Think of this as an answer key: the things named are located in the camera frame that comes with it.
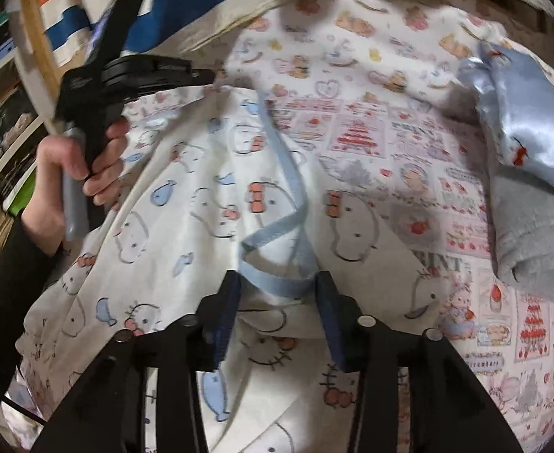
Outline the person's left hand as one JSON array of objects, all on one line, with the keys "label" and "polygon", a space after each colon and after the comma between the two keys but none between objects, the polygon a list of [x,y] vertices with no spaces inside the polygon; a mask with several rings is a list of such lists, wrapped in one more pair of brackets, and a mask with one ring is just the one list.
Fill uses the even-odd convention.
[{"label": "person's left hand", "polygon": [[121,155],[127,146],[129,122],[119,118],[106,131],[105,149],[87,166],[75,139],[53,135],[39,143],[36,153],[36,183],[21,219],[32,242],[45,255],[58,251],[65,235],[62,180],[65,174],[83,183],[82,192],[96,206],[115,205],[123,170]]}]

